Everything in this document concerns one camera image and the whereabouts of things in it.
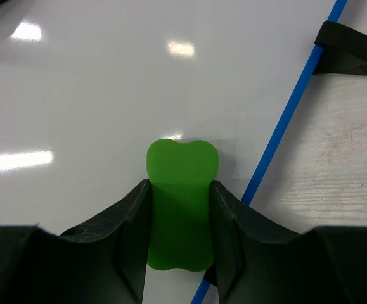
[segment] black clip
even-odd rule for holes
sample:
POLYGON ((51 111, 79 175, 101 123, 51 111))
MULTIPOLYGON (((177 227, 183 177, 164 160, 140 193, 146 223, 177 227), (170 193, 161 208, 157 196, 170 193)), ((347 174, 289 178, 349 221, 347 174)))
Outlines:
POLYGON ((367 35, 345 25, 325 21, 314 43, 324 48, 314 74, 367 76, 367 35))

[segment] white board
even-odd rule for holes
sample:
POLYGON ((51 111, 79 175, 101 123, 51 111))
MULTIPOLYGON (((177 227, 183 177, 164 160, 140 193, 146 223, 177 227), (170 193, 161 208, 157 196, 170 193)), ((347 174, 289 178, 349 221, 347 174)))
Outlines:
MULTIPOLYGON (((88 219, 146 177, 162 137, 210 141, 241 196, 334 2, 1 6, 0 155, 26 154, 0 158, 0 225, 88 219)), ((200 279, 149 270, 145 303, 189 303, 200 279)))

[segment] green block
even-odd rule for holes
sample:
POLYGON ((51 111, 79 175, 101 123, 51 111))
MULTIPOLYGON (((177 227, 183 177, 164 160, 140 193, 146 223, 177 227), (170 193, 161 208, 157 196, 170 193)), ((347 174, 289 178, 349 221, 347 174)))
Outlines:
POLYGON ((214 261, 209 229, 209 187, 219 166, 207 141, 155 141, 146 154, 153 221, 148 265, 157 270, 201 271, 214 261))

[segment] blue edge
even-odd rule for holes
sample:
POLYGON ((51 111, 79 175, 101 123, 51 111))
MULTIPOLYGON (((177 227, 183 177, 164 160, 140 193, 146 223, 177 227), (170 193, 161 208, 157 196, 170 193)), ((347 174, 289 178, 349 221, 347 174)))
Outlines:
MULTIPOLYGON (((327 20, 337 22, 340 18, 342 11, 345 8, 345 5, 347 4, 347 1, 348 0, 337 0, 327 20)), ((292 95, 290 95, 289 101, 285 109, 283 110, 282 116, 280 117, 279 122, 275 130, 273 131, 272 137, 266 146, 265 152, 262 155, 262 158, 259 161, 257 168, 255 169, 254 175, 252 176, 247 186, 247 189, 244 192, 244 195, 242 196, 242 203, 248 206, 251 204, 251 201, 254 198, 255 193, 257 192, 259 184, 261 183, 269 164, 271 163, 272 157, 279 146, 279 143, 286 131, 289 122, 292 119, 293 114, 295 113, 296 107, 299 104, 299 101, 310 81, 310 78, 314 72, 314 69, 316 68, 316 65, 318 64, 322 53, 323 48, 320 46, 314 46, 314 48, 312 49, 310 57, 307 60, 307 63, 299 77, 299 80, 296 83, 293 93, 292 95)), ((191 301, 191 304, 202 304, 209 288, 210 283, 204 281, 203 279, 196 291, 195 296, 191 301)))

